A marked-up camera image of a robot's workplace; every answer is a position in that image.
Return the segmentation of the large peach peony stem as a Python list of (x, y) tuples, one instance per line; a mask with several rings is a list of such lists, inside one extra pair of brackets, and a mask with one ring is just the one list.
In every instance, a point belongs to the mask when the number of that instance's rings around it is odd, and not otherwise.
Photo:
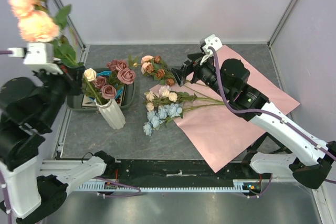
[(21, 38), (26, 42), (45, 42), (54, 47), (54, 56), (69, 66), (82, 66), (77, 60), (77, 50), (64, 34), (72, 5), (62, 7), (55, 16), (47, 0), (8, 0), (13, 15), (18, 19)]

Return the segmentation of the cream rose stem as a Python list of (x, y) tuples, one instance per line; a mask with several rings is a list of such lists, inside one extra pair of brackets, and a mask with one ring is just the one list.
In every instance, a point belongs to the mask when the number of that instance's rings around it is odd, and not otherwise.
[(94, 81), (97, 78), (97, 73), (92, 68), (86, 69), (83, 73), (82, 90), (86, 96), (94, 98), (99, 105), (104, 104), (104, 99), (100, 91), (95, 87)]

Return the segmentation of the peach flower stem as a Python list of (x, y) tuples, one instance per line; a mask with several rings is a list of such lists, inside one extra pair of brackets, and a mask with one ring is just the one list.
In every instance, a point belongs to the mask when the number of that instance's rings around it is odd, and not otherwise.
[(178, 105), (184, 112), (206, 106), (225, 105), (223, 101), (211, 98), (198, 91), (189, 94), (188, 92), (173, 91), (169, 86), (161, 86), (158, 92), (148, 91), (144, 95), (144, 105), (148, 112), (163, 108), (165, 105)]

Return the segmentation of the purple pink wrapping paper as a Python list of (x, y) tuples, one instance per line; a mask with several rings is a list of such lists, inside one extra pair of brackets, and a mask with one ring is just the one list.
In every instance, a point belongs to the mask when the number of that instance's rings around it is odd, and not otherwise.
[[(267, 45), (228, 45), (218, 52), (220, 62), (240, 59), (251, 72), (248, 83), (265, 94), (284, 114), (299, 102), (279, 88)], [(225, 106), (206, 106), (154, 131), (149, 139), (150, 159), (203, 159), (218, 172), (264, 134), (261, 128), (232, 114)]]

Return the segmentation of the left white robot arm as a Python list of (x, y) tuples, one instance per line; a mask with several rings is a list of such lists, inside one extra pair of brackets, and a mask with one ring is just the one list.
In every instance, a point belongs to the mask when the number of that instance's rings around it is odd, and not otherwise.
[(115, 173), (115, 159), (104, 151), (59, 175), (39, 173), (38, 149), (45, 134), (52, 132), (66, 97), (80, 94), (85, 70), (61, 63), (56, 67), (58, 73), (44, 66), (34, 71), (41, 86), (19, 77), (1, 87), (1, 210), (9, 222), (38, 223), (59, 209), (80, 185)]

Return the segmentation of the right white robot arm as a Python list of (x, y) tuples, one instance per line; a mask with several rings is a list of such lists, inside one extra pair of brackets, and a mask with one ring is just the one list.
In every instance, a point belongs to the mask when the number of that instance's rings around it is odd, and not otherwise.
[(191, 83), (206, 84), (222, 97), (232, 113), (260, 127), (290, 150), (283, 156), (248, 152), (247, 162), (240, 166), (245, 178), (264, 173), (289, 176), (310, 189), (318, 189), (327, 180), (335, 162), (335, 142), (313, 136), (249, 85), (250, 72), (241, 60), (229, 58), (220, 64), (216, 55), (190, 54), (180, 69), (171, 72), (179, 86), (191, 74)]

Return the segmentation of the brown orange flower stem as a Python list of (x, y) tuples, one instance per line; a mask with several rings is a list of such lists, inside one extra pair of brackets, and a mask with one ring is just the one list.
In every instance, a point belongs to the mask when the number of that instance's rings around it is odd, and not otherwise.
[(202, 97), (207, 97), (205, 93), (196, 91), (196, 88), (184, 86), (179, 88), (176, 78), (173, 76), (172, 70), (160, 56), (144, 56), (141, 59), (141, 72), (144, 76), (151, 77), (161, 86), (172, 87), (174, 91), (192, 91)]

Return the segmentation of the dusty pink rose stem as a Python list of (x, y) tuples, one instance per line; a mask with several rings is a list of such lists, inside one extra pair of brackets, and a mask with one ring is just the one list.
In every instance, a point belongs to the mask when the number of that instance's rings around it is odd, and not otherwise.
[[(126, 85), (130, 85), (135, 81), (136, 74), (134, 70), (129, 67), (129, 64), (126, 60), (112, 60), (111, 62), (107, 63), (107, 68), (111, 72), (116, 72), (117, 78), (120, 80), (120, 82)], [(101, 92), (102, 96), (107, 99), (107, 102), (104, 102), (104, 104), (108, 103), (110, 99), (114, 99), (115, 89), (113, 86), (106, 85), (101, 89)]]

